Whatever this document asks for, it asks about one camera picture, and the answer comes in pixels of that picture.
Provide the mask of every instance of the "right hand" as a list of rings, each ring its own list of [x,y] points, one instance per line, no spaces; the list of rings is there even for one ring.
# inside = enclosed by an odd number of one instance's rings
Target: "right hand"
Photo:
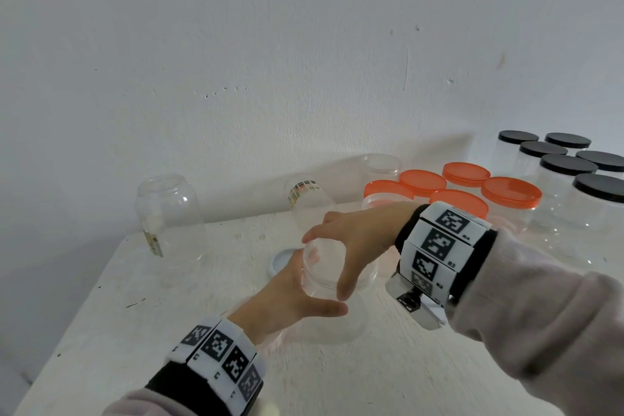
[[[323,223],[305,233],[301,242],[314,239],[341,241],[347,249],[344,268],[336,289],[340,301],[353,294],[362,270],[388,248],[414,214],[417,204],[411,201],[393,202],[354,213],[330,212]]]

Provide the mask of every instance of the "white wall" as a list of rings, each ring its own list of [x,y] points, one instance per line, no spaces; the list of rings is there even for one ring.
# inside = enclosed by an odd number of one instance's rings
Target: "white wall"
[[[624,0],[0,0],[4,350],[36,374],[152,175],[184,174],[213,221],[284,209],[276,178],[363,152],[429,166],[472,140],[483,160],[502,128],[624,153],[623,17]]]

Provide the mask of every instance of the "white table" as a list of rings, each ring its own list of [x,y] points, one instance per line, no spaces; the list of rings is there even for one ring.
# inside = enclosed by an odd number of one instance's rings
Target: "white table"
[[[301,236],[290,213],[207,224],[206,231],[205,263],[165,278],[142,234],[123,240],[16,416],[98,416],[144,386],[202,316],[261,289],[269,260],[299,246]],[[499,370],[480,343],[448,327],[418,327],[384,281],[364,294],[370,327],[363,337],[283,345],[269,358],[261,397],[282,415],[560,415]]]

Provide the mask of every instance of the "sticker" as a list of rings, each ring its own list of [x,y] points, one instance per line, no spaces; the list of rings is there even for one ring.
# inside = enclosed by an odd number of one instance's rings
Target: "sticker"
[[[288,202],[290,202],[290,208],[292,209],[294,205],[297,203],[297,200],[306,194],[308,191],[315,191],[318,189],[321,191],[321,187],[316,184],[316,181],[306,180],[300,183],[297,183],[293,189],[288,193]]]
[[[162,257],[162,250],[160,249],[158,238],[155,235],[150,234],[149,232],[143,231],[143,233],[145,234],[145,238],[147,239],[147,245],[149,245],[152,253],[157,257]]]

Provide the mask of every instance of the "left hand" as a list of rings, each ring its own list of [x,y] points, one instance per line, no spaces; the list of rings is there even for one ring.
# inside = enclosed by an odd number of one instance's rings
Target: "left hand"
[[[338,318],[347,314],[344,302],[306,294],[301,286],[302,265],[303,250],[297,250],[282,271],[228,318],[243,329],[254,345],[303,318]]]

